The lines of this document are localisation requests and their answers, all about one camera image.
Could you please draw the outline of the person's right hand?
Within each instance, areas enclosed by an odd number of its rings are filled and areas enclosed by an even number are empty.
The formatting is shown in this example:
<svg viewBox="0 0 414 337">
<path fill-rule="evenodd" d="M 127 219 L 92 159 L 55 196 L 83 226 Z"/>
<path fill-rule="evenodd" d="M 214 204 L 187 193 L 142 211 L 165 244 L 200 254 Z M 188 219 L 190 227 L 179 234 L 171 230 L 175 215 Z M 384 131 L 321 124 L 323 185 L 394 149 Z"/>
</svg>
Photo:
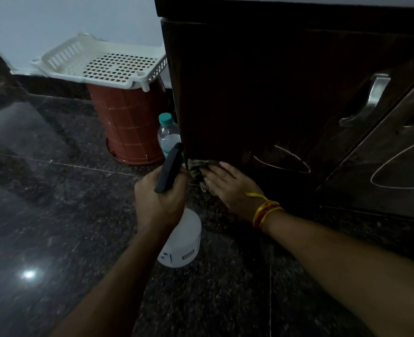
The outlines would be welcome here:
<svg viewBox="0 0 414 337">
<path fill-rule="evenodd" d="M 244 180 L 241 184 L 229 191 L 212 191 L 218 196 L 227 208 L 243 220 L 252 222 L 254 213 L 258 207 L 264 203 L 260 198 L 249 198 L 246 192 L 258 193 L 264 195 L 260 187 L 251 178 L 244 174 Z"/>
</svg>

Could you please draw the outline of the person's left hand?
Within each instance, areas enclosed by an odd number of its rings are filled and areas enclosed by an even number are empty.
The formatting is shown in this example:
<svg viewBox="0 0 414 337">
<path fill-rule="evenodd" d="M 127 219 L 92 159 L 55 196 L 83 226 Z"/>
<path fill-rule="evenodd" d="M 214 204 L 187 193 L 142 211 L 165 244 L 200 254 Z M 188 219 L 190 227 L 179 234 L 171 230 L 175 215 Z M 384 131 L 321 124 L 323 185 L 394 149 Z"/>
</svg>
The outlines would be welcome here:
<svg viewBox="0 0 414 337">
<path fill-rule="evenodd" d="M 182 218 L 170 210 L 170 190 L 156 193 L 154 189 L 162 167 L 150 172 L 134 187 L 138 233 L 151 232 L 158 236 L 169 237 Z"/>
</svg>

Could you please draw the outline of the grey cleaning cloth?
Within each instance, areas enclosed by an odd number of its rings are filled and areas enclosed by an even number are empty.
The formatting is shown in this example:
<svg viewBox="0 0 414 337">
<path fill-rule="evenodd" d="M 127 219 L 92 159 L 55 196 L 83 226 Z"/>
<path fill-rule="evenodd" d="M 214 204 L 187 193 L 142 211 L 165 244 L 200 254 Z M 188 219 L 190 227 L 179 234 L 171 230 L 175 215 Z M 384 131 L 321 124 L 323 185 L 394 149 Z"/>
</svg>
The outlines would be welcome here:
<svg viewBox="0 0 414 337">
<path fill-rule="evenodd" d="M 209 165 L 215 165 L 220 167 L 220 163 L 215 160 L 202 160 L 202 159 L 187 159 L 187 170 L 191 177 L 199 183 L 199 186 L 202 192 L 207 193 L 209 192 L 213 196 L 215 194 L 210 190 L 208 185 L 204 181 L 204 176 L 201 172 L 201 169 L 208 169 Z"/>
</svg>

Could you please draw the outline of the white spray bottle black trigger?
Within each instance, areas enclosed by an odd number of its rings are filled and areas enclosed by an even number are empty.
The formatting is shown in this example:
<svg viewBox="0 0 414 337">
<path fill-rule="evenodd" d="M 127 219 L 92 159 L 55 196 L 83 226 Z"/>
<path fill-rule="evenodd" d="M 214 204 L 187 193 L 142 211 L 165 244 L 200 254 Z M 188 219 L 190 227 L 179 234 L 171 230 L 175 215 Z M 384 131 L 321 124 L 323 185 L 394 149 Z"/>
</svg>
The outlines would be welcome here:
<svg viewBox="0 0 414 337">
<path fill-rule="evenodd" d="M 169 151 L 154 189 L 156 193 L 161 194 L 172 189 L 182 165 L 183 150 L 183 144 L 177 142 Z M 198 255 L 201 230 L 199 216 L 193 210 L 185 208 L 181 220 L 166 241 L 157 261 L 170 268 L 187 266 Z"/>
</svg>

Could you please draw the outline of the person's left forearm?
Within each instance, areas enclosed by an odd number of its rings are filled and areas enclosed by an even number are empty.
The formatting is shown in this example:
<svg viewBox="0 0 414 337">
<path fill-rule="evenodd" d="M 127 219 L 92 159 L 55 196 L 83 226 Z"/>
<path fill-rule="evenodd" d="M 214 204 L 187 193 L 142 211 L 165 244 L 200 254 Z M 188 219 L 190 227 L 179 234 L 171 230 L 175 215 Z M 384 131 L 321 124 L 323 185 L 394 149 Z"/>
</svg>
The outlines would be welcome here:
<svg viewBox="0 0 414 337">
<path fill-rule="evenodd" d="M 49 337 L 131 337 L 150 273 L 172 228 L 139 228 L 102 280 Z"/>
</svg>

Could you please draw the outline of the person's right forearm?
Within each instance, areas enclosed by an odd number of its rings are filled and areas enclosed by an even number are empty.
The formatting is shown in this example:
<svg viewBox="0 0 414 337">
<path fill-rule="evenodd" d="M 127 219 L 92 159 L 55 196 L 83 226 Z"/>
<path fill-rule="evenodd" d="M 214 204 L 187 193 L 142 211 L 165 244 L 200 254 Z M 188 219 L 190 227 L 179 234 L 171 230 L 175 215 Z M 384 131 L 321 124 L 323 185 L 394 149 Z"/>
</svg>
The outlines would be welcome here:
<svg viewBox="0 0 414 337">
<path fill-rule="evenodd" d="M 414 337 L 414 261 L 283 210 L 260 228 L 375 336 Z"/>
</svg>

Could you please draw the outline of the clear water bottle teal cap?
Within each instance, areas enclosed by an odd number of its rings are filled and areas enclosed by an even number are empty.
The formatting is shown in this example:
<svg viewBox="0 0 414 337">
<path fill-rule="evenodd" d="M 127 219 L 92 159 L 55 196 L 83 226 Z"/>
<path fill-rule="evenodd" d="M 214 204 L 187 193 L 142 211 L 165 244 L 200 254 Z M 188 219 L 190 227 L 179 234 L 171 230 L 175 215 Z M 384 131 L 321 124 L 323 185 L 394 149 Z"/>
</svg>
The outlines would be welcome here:
<svg viewBox="0 0 414 337">
<path fill-rule="evenodd" d="M 180 129 L 171 113 L 159 115 L 160 127 L 157 133 L 158 142 L 165 158 L 173 147 L 181 142 Z"/>
</svg>

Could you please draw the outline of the yellow red thread wristband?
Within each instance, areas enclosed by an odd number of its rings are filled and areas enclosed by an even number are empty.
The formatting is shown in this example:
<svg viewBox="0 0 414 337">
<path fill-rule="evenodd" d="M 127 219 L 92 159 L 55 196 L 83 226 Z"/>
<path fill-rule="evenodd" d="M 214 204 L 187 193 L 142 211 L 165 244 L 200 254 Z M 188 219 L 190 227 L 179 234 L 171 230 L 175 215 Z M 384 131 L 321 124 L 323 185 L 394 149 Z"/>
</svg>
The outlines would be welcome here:
<svg viewBox="0 0 414 337">
<path fill-rule="evenodd" d="M 262 203 L 258 207 L 258 209 L 256 209 L 256 211 L 254 213 L 254 216 L 253 216 L 252 225 L 256 229 L 260 229 L 261 228 L 262 224 L 266 220 L 266 217 L 270 213 L 272 213 L 274 211 L 277 211 L 277 210 L 284 211 L 284 209 L 281 207 L 281 205 L 278 202 L 269 200 L 268 198 L 266 198 L 262 194 L 251 193 L 251 192 L 246 192 L 245 194 L 249 198 L 260 198 L 260 199 L 263 199 L 264 200 L 264 203 Z"/>
</svg>

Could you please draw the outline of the red-brown plastic bin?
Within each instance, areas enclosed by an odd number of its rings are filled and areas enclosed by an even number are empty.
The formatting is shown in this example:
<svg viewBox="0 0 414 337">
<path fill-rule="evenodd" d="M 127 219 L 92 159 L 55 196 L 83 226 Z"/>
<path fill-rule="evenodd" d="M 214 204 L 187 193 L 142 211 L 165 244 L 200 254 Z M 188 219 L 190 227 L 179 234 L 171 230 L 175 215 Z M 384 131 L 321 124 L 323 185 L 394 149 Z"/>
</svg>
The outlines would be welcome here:
<svg viewBox="0 0 414 337">
<path fill-rule="evenodd" d="M 169 110 L 169 97 L 161 78 L 150 90 L 119 89 L 88 84 L 91 101 L 103 125 L 109 153 L 134 166 L 164 159 L 157 133 L 159 115 Z"/>
</svg>

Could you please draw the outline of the white plastic perforated basket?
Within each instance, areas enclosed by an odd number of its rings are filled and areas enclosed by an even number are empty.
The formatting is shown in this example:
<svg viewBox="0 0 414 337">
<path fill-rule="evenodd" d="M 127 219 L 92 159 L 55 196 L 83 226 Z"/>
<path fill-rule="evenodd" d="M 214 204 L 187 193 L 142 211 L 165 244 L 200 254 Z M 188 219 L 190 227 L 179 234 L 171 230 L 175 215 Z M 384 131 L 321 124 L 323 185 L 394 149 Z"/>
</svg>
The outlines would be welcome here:
<svg viewBox="0 0 414 337">
<path fill-rule="evenodd" d="M 150 91 L 167 63 L 163 45 L 117 44 L 87 33 L 78 33 L 31 61 L 49 78 L 144 92 Z"/>
</svg>

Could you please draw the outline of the dark brown patterned cabinet door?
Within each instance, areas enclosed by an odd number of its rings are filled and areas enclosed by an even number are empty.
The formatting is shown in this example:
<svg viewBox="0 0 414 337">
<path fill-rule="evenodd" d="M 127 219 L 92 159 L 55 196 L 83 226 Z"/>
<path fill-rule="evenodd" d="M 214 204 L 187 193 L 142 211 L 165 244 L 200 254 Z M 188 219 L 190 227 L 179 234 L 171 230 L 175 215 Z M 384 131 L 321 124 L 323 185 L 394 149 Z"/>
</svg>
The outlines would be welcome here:
<svg viewBox="0 0 414 337">
<path fill-rule="evenodd" d="M 324 181 L 312 200 L 414 219 L 414 88 Z"/>
</svg>

